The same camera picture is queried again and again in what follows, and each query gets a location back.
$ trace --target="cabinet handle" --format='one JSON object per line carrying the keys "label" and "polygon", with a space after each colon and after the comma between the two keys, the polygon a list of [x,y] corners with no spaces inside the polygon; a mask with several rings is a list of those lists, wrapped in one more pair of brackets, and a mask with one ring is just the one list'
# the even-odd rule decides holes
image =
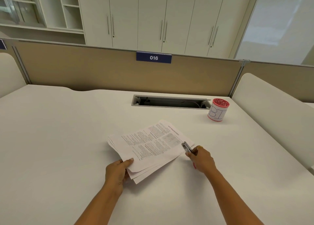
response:
{"label": "cabinet handle", "polygon": [[166,34],[167,34],[167,26],[168,26],[168,21],[166,22],[165,41],[166,41]]}
{"label": "cabinet handle", "polygon": [[160,40],[161,40],[161,32],[162,32],[162,20],[161,20],[161,28],[160,28]]}
{"label": "cabinet handle", "polygon": [[108,34],[109,34],[109,21],[108,21],[108,14],[107,14],[107,26],[108,26]]}
{"label": "cabinet handle", "polygon": [[216,29],[216,33],[215,33],[214,40],[213,40],[213,43],[212,43],[211,47],[214,46],[214,42],[215,42],[216,35],[217,35],[217,32],[218,32],[218,27],[217,27],[217,29]]}
{"label": "cabinet handle", "polygon": [[209,41],[208,41],[208,45],[209,45],[209,43],[210,43],[210,39],[211,39],[211,37],[212,37],[213,30],[214,30],[214,26],[212,27],[212,32],[210,33],[210,37],[209,37]]}
{"label": "cabinet handle", "polygon": [[112,29],[113,29],[113,35],[115,35],[115,24],[113,23],[113,15],[112,15]]}

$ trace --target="paper document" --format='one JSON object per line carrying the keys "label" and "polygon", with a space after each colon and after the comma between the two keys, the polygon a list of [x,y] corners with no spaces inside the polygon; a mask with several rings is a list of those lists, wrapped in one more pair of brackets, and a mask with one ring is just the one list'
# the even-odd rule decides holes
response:
{"label": "paper document", "polygon": [[194,145],[189,138],[165,120],[134,133],[108,137],[108,144],[122,160],[134,158],[133,164],[128,167],[128,173],[135,183],[183,153],[181,143],[184,141],[190,146]]}

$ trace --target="left hand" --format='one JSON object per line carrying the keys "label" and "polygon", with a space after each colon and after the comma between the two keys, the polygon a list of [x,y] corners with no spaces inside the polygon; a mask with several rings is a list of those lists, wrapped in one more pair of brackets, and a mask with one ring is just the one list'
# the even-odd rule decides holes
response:
{"label": "left hand", "polygon": [[104,187],[108,186],[120,196],[123,191],[123,183],[129,178],[127,167],[133,163],[134,159],[126,161],[118,160],[106,167],[106,176]]}

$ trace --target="pen holder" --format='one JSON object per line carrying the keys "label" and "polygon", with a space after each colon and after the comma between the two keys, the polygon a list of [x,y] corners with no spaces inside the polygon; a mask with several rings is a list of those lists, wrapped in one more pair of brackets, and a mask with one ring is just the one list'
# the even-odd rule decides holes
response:
{"label": "pen holder", "polygon": [[229,105],[227,100],[213,99],[207,116],[213,121],[220,122],[224,118]]}

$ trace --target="cabinet door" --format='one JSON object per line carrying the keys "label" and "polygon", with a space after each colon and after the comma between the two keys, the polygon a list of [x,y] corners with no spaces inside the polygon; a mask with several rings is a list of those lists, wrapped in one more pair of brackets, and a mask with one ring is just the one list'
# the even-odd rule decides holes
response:
{"label": "cabinet door", "polygon": [[249,1],[222,1],[208,57],[229,58]]}
{"label": "cabinet door", "polygon": [[112,47],[109,0],[79,0],[86,45]]}
{"label": "cabinet door", "polygon": [[110,0],[112,45],[137,50],[139,0]]}
{"label": "cabinet door", "polygon": [[139,0],[138,50],[161,52],[167,0]]}
{"label": "cabinet door", "polygon": [[185,54],[207,56],[222,0],[195,0]]}
{"label": "cabinet door", "polygon": [[167,0],[162,52],[184,54],[195,0]]}

